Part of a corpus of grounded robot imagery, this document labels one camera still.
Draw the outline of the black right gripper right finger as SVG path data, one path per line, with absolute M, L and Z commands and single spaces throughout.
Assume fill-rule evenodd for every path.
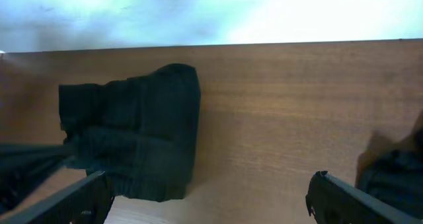
M 305 202 L 317 224 L 422 224 L 325 170 L 311 178 Z

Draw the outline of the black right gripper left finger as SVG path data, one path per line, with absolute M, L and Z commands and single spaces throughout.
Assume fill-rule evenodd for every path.
M 1 224 L 103 224 L 114 201 L 112 182 L 98 171 Z

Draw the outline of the black pants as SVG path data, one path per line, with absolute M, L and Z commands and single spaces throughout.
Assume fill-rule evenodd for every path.
M 201 99 L 194 67 L 173 63 L 104 85 L 61 85 L 58 92 L 64 144 L 73 150 L 68 168 L 104 172 L 117 196 L 185 197 Z

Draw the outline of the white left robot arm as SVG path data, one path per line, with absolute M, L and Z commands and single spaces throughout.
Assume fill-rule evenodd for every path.
M 16 208 L 77 154 L 70 145 L 1 144 L 1 214 Z

